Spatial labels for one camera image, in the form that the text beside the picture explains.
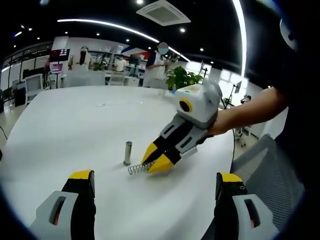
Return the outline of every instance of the spring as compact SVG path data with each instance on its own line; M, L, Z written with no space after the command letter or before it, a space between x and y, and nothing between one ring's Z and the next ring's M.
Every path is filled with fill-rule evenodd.
M138 164L138 165L133 165L128 167L128 172L130 175L133 174L139 174L139 173L144 173L151 168L151 166L155 163L155 161L149 162L149 163L143 163L143 164Z

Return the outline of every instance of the hand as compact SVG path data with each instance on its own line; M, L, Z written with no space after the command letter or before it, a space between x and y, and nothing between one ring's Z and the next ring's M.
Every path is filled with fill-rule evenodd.
M208 128L208 135L220 135L226 133L229 128L229 121L231 119L230 111L221 110L212 126Z

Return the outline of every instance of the black ceiling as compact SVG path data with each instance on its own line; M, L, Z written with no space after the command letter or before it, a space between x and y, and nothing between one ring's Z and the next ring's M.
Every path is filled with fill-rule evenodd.
M39 41L52 41L55 36L65 35L66 31L70 37L100 38L120 43L126 43L129 38L131 46L145 50L154 45L148 39L113 27L57 23L58 19L78 18L124 25L168 43L192 61L214 61L216 68L241 72L241 35L232 0L168 0L191 20L191 23L171 26L160 26L136 14L138 9L152 2L155 0L144 0L143 5L138 5L136 0L50 0L44 6L40 5L40 0L8 2L10 13L1 16L6 27L1 33L3 50L0 57L14 52L13 45L21 49ZM247 35L246 76L265 85L268 83L262 79L279 69L286 49L279 31L280 19L256 0L240 2ZM31 27L32 31L21 29L21 24ZM180 27L186 32L180 33ZM13 38L21 30L23 33Z

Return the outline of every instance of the white table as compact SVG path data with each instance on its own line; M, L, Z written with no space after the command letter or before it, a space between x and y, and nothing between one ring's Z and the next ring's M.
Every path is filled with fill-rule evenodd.
M214 216L216 173L232 163L233 134L209 138L166 175L129 175L176 110L157 89L82 86L41 92L12 129L3 151L4 194L29 226L37 207L68 176L95 171L96 239L200 239Z

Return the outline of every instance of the potted plant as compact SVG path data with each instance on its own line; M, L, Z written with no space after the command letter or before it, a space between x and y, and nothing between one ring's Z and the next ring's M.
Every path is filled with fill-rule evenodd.
M176 89L181 89L186 86L197 84L203 79L200 75L195 75L193 72L187 72L182 66L175 69L169 69L167 72L168 79L166 83L169 89L175 85Z

